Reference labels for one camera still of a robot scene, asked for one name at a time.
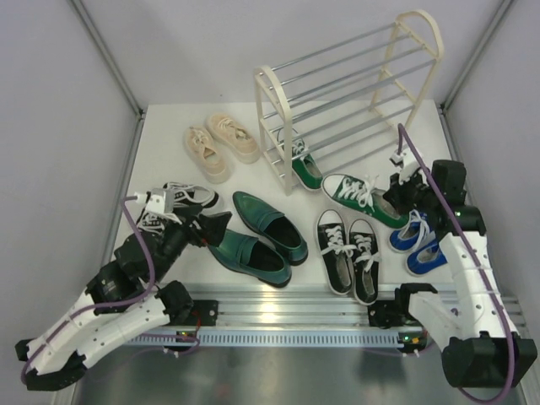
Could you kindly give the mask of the green canvas sneaker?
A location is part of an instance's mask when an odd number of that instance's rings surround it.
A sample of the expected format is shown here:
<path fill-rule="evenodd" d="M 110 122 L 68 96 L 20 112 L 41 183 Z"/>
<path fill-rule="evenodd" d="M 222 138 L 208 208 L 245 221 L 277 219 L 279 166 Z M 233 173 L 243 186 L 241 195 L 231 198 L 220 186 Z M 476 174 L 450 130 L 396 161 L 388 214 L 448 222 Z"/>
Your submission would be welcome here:
<path fill-rule="evenodd" d="M 323 175 L 305 140 L 297 132 L 292 140 L 292 169 L 307 190 L 316 192 L 321 188 Z"/>
<path fill-rule="evenodd" d="M 321 182 L 321 189 L 335 203 L 374 219 L 391 229 L 401 229 L 408 222 L 385 198 L 376 178 L 359 179 L 346 174 L 330 174 Z"/>

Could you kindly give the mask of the green loafer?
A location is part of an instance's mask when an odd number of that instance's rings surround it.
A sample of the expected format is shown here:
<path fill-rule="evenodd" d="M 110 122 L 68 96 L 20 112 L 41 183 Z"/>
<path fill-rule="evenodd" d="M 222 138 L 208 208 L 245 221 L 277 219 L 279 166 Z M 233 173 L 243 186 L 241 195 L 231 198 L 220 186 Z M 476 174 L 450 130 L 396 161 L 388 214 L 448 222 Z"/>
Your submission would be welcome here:
<path fill-rule="evenodd" d="M 306 261 L 307 242 L 283 212 L 247 192 L 234 192 L 232 201 L 244 225 L 268 239 L 292 266 Z"/>
<path fill-rule="evenodd" d="M 290 265 L 283 256 L 254 236 L 227 229 L 220 245 L 208 249 L 230 271 L 257 278 L 275 288 L 286 287 L 292 278 Z"/>

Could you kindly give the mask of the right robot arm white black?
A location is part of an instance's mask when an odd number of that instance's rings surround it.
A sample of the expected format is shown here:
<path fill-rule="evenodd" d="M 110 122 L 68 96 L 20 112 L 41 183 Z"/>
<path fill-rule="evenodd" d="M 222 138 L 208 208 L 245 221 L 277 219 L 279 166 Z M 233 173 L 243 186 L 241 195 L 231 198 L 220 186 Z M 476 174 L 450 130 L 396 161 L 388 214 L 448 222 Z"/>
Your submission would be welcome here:
<path fill-rule="evenodd" d="M 429 333 L 451 386 L 517 386 L 537 359 L 537 346 L 521 337 L 504 308 L 482 214 L 466 203 L 464 164 L 438 159 L 424 171 L 403 158 L 391 162 L 399 171 L 391 175 L 384 198 L 399 213 L 426 214 L 458 300 L 458 311 L 452 312 L 432 284 L 404 283 L 395 291 L 395 317 L 407 326 L 419 322 Z"/>

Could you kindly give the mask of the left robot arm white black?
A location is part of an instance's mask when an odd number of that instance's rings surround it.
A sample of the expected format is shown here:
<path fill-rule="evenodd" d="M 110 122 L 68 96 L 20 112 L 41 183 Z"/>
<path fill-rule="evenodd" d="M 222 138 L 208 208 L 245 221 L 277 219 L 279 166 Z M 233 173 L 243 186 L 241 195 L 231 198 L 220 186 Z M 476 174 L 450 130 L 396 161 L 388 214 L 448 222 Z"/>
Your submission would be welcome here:
<path fill-rule="evenodd" d="M 205 214 L 200 206 L 163 217 L 127 215 L 132 234 L 87 283 L 68 312 L 41 336 L 16 343 L 30 391 L 55 392 L 80 380 L 108 353 L 156 327 L 181 326 L 194 302 L 179 281 L 159 282 L 188 246 L 218 246 L 232 213 Z"/>

